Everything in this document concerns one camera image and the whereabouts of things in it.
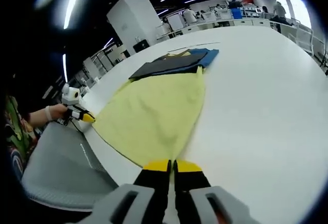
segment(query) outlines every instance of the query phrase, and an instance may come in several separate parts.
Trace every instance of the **white table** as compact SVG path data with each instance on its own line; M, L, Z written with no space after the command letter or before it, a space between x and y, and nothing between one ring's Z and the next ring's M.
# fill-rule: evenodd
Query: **white table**
M184 47L220 52L205 72L204 106L181 158L200 165L211 185L247 204L259 222L302 220L327 180L328 78L278 32L224 27L156 44L107 73L84 97L86 108L97 114L143 63ZM85 136L119 185L134 181L140 167L93 128Z

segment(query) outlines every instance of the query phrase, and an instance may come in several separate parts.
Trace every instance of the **gray chair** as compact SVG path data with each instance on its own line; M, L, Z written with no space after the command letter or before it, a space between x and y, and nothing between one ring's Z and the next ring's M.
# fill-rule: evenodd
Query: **gray chair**
M313 30L311 28L298 23L296 37L292 34L288 34L288 38L294 41L310 56L313 56Z
M92 211L117 188L84 136L57 123L49 123L39 139L22 184L32 200L72 211Z

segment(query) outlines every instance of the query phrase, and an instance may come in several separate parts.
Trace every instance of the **wall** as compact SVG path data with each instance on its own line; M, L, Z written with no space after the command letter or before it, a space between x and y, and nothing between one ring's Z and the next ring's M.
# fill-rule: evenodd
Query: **wall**
M149 45L157 43L156 27L162 25L149 0L125 0L146 35Z
M135 38L145 39L146 35L125 0L119 0L107 13L107 18L130 55L135 54Z
M83 65L86 68L86 70L90 73L90 76L92 78L101 77L101 74L99 73L95 64L92 62L91 58L88 57L86 60L84 60Z
M226 1L232 1L232 0L208 0L204 2L199 2L195 4L191 4L190 7L194 11L200 11L200 10L208 10L210 7L214 7L217 4L220 5L226 5ZM270 13L273 13L273 6L276 3L276 0L254 0L254 3L256 6L259 6L262 8L263 5L265 5Z
M107 71L109 71L113 68L113 65L110 63L110 61L105 56L103 51L101 53L99 53L97 56Z

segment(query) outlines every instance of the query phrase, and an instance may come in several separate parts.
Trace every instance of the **office room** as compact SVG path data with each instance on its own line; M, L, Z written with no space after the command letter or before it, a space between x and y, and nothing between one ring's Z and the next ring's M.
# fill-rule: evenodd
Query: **office room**
M4 2L12 221L327 218L324 0Z

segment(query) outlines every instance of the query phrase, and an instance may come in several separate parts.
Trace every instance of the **yellow cloth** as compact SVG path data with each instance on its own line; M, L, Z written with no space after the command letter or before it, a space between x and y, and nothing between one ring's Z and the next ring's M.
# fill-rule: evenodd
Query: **yellow cloth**
M97 133L140 166L176 159L200 114L205 86L197 73L151 76L124 84L98 114Z

